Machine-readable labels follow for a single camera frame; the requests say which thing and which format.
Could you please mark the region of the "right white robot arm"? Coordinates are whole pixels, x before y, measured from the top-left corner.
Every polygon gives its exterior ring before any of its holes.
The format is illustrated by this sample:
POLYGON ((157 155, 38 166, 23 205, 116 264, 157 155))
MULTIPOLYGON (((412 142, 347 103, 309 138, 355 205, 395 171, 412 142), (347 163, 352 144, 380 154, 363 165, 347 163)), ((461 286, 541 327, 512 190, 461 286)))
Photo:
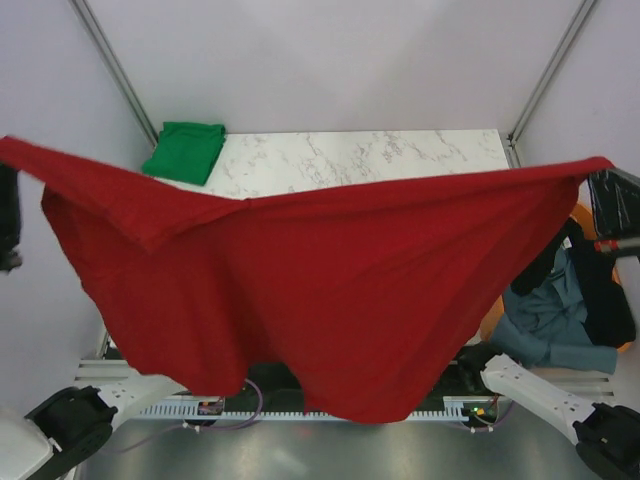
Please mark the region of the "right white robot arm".
MULTIPOLYGON (((639 178, 614 168, 589 176, 596 239, 591 249, 611 259, 639 255, 639 178)), ((602 479, 639 477, 639 412, 575 396, 525 369, 488 343, 458 358, 467 392, 503 395, 562 433, 602 479)))

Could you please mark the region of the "red t-shirt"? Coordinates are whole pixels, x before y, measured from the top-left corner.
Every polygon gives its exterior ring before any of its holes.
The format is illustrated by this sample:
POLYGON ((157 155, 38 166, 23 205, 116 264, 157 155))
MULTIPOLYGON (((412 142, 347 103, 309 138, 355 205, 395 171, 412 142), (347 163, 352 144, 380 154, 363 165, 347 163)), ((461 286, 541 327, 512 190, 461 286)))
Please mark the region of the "red t-shirt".
POLYGON ((603 157, 234 200, 5 137, 129 365, 231 396, 281 362, 306 404, 405 419, 603 157))

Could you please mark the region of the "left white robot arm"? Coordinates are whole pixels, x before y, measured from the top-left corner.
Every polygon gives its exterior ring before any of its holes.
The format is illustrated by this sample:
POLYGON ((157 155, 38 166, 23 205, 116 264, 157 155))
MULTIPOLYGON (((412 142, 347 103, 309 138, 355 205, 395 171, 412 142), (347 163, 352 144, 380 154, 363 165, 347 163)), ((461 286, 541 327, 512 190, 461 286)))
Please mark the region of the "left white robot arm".
POLYGON ((166 376, 135 373, 98 387, 67 387, 24 416, 2 408, 1 477, 59 479, 126 421, 184 389, 166 376))

